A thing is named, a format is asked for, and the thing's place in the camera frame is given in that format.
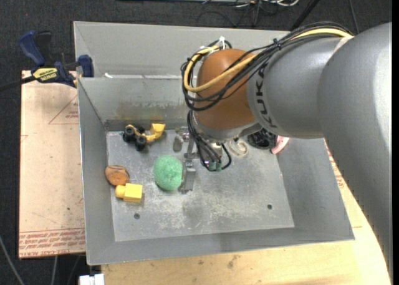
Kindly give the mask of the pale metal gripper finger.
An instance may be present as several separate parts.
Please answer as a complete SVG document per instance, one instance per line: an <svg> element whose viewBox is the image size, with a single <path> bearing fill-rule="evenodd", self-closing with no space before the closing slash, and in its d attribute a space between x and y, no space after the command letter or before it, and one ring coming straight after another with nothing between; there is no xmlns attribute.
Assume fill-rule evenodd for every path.
<svg viewBox="0 0 399 285"><path fill-rule="evenodd" d="M188 127L180 127L175 129L175 139L173 141L173 151L180 152L183 144L190 140L190 133Z"/></svg>
<svg viewBox="0 0 399 285"><path fill-rule="evenodd" d="M179 191L183 194L192 191L194 187L195 177L196 168L194 167L193 162L186 161L183 165L183 181L179 187Z"/></svg>

